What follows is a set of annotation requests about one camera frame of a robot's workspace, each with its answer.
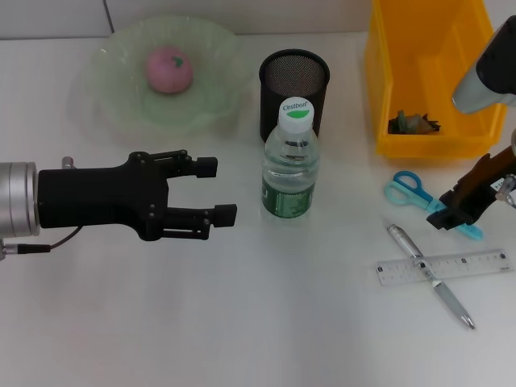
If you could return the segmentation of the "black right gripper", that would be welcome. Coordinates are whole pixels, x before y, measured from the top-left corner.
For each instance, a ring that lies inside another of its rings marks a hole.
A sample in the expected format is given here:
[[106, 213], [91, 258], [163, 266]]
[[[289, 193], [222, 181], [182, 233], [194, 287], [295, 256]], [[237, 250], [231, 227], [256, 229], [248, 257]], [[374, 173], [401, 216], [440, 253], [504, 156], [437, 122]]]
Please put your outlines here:
[[515, 154], [511, 146], [495, 156], [485, 154], [459, 179], [454, 189], [439, 198], [447, 208], [430, 214], [427, 221], [435, 229], [447, 231], [475, 223], [496, 201], [491, 185], [508, 174], [515, 174]]

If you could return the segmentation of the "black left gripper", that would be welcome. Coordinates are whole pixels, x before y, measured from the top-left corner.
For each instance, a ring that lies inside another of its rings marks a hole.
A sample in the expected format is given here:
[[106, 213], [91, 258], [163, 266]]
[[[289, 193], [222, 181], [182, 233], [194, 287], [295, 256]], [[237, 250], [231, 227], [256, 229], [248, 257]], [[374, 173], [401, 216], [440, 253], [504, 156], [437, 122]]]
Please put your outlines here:
[[212, 227], [233, 227], [236, 204], [208, 209], [167, 207], [167, 179], [216, 177], [218, 159], [186, 150], [133, 152], [117, 167], [48, 169], [38, 175], [37, 207], [46, 229], [119, 224], [144, 241], [209, 239]]

